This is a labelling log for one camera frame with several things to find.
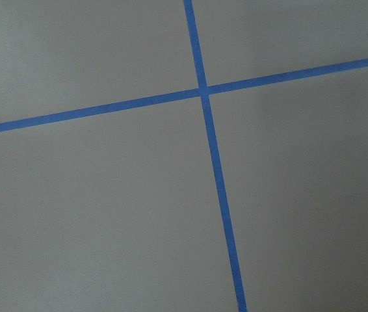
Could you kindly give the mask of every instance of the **blue stripe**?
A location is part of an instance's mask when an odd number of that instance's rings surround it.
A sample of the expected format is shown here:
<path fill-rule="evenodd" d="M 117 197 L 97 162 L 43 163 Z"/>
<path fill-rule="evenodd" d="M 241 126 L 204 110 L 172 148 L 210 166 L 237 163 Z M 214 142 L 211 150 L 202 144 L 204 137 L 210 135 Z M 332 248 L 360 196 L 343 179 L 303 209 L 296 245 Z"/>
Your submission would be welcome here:
<path fill-rule="evenodd" d="M 245 88 L 252 88 L 254 86 L 271 85 L 272 83 L 281 83 L 284 81 L 326 75 L 328 73 L 356 70 L 358 68 L 364 67 L 368 67 L 368 58 L 365 58 L 363 60 L 353 60 L 352 62 L 344 62 L 339 64 L 308 68 L 306 70 L 290 71 L 288 73 L 277 73 L 276 75 L 234 81 L 232 83 L 216 84 L 214 86 L 210 86 L 208 89 L 209 94 L 217 94 Z"/>
<path fill-rule="evenodd" d="M 161 104 L 181 99 L 196 98 L 200 96 L 198 89 L 185 90 L 162 94 L 160 96 L 143 97 L 140 99 L 131 99 L 129 101 L 121 101 L 112 104 L 87 107 L 85 109 L 75 109 L 68 112 L 58 112 L 45 116 L 38 116 L 16 120 L 13 122 L 0 123 L 0 132 L 21 129 L 26 127 L 34 127 L 36 125 L 51 124 L 53 122 L 62 122 L 64 120 L 71 120 L 76 118 L 83 118 L 87 116 L 106 114 L 108 112 L 124 111 L 126 109 L 134 109 L 137 107 L 144 107 L 154 104 Z"/>
<path fill-rule="evenodd" d="M 239 307 L 239 312 L 247 312 L 241 270 L 239 267 L 239 260 L 237 257 L 233 227 L 231 225 L 228 197 L 226 195 L 226 188 L 224 185 L 222 165 L 220 162 L 220 154 L 218 151 L 215 125 L 213 122 L 213 113 L 211 112 L 209 93 L 207 89 L 207 81 L 204 72 L 202 51 L 200 47 L 200 41 L 198 39 L 196 19 L 194 17 L 194 9 L 192 7 L 192 1 L 184 0 L 184 6 L 191 40 L 192 55 L 194 57 L 194 65 L 196 67 L 198 87 L 200 88 L 200 97 L 202 101 L 205 128 L 207 131 L 207 139 L 209 141 L 211 161 L 213 163 L 213 171 L 215 174 L 218 202 L 220 205 L 220 212 L 222 215 L 224 236 L 226 238 L 226 244 L 228 246 L 230 267 L 233 276 L 233 284 L 236 292 L 237 305 Z"/>

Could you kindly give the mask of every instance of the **blue line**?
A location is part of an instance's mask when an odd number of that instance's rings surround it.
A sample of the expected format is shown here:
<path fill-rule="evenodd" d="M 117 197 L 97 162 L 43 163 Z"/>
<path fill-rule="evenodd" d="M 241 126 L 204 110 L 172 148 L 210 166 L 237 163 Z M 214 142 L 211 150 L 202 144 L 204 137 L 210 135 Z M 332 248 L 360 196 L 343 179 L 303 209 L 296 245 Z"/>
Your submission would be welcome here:
<path fill-rule="evenodd" d="M 255 86 L 270 85 L 272 83 L 281 83 L 284 81 L 326 75 L 328 73 L 356 70 L 358 68 L 364 67 L 368 67 L 368 58 L 362 60 L 353 60 L 352 62 L 344 62 L 339 64 L 308 68 L 306 70 L 290 71 L 288 73 L 277 73 L 276 75 L 234 81 L 232 83 L 216 84 L 214 86 L 209 86 L 208 89 L 209 94 L 217 94 L 245 88 L 252 88 Z"/>
<path fill-rule="evenodd" d="M 184 7 L 185 7 L 185 15 L 187 17 L 187 25 L 189 28 L 192 55 L 194 58 L 194 65 L 196 67 L 198 87 L 200 89 L 200 97 L 202 101 L 205 128 L 207 131 L 207 139 L 209 141 L 211 161 L 213 163 L 213 171 L 215 174 L 218 202 L 220 205 L 220 212 L 222 215 L 224 227 L 224 236 L 226 238 L 226 244 L 228 246 L 230 267 L 233 276 L 233 284 L 236 292 L 237 305 L 239 307 L 239 312 L 247 312 L 241 269 L 239 267 L 235 237 L 233 234 L 233 227 L 231 225 L 228 197 L 226 195 L 226 188 L 224 185 L 222 165 L 220 162 L 220 154 L 218 151 L 217 137 L 213 121 L 213 113 L 211 112 L 209 93 L 207 89 L 207 81 L 204 72 L 202 50 L 200 47 L 200 41 L 198 39 L 196 18 L 194 16 L 192 1 L 184 0 Z"/>
<path fill-rule="evenodd" d="M 126 109 L 134 109 L 137 107 L 144 107 L 171 101 L 178 101 L 181 99 L 196 98 L 198 96 L 200 96 L 199 90 L 191 89 L 168 94 L 162 94 L 160 96 L 143 97 L 140 99 L 131 99 L 128 101 L 121 101 L 106 105 L 87 107 L 85 109 L 75 109 L 67 112 L 58 112 L 55 114 L 45 116 L 38 116 L 16 120 L 13 122 L 0 123 L 0 132 L 21 129 L 26 127 L 34 127 L 36 125 L 50 124 L 53 122 L 62 122 L 64 120 L 83 118 L 87 116 L 106 114 L 108 112 L 124 111 Z"/>

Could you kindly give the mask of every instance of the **gray surface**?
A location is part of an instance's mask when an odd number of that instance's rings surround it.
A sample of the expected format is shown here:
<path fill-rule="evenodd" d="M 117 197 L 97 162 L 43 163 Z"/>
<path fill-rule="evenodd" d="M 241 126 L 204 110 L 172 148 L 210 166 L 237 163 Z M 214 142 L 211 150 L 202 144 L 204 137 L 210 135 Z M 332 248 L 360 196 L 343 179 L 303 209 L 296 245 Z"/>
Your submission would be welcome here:
<path fill-rule="evenodd" d="M 196 85 L 182 0 L 0 1 L 0 122 Z"/>
<path fill-rule="evenodd" d="M 236 310 L 199 100 L 0 134 L 0 312 Z"/>
<path fill-rule="evenodd" d="M 210 85 L 368 57 L 368 0 L 194 0 Z"/>
<path fill-rule="evenodd" d="M 368 69 L 211 101 L 249 311 L 368 311 Z"/>

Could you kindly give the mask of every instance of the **gray panel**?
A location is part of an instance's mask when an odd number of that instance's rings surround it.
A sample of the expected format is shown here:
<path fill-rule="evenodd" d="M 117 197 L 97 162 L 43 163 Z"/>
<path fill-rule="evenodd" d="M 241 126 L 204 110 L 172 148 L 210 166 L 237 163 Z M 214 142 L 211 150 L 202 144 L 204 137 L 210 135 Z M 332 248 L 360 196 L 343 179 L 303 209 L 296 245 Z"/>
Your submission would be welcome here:
<path fill-rule="evenodd" d="M 236 310 L 199 100 L 0 133 L 0 312 Z"/>
<path fill-rule="evenodd" d="M 249 311 L 368 311 L 368 69 L 212 103 Z"/>
<path fill-rule="evenodd" d="M 368 57 L 368 0 L 194 0 L 210 85 Z"/>
<path fill-rule="evenodd" d="M 195 86 L 182 0 L 0 0 L 0 122 Z"/>

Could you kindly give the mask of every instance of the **gray background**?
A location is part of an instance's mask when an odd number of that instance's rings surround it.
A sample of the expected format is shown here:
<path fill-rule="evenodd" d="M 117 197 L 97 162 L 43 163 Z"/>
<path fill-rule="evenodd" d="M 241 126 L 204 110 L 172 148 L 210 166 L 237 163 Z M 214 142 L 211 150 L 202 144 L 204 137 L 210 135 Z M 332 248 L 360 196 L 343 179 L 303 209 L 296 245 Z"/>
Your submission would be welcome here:
<path fill-rule="evenodd" d="M 368 1 L 194 9 L 210 85 L 368 57 Z M 181 0 L 0 1 L 0 122 L 196 86 Z M 211 102 L 249 311 L 368 311 L 368 68 Z M 0 133 L 0 312 L 236 310 L 199 99 Z"/>

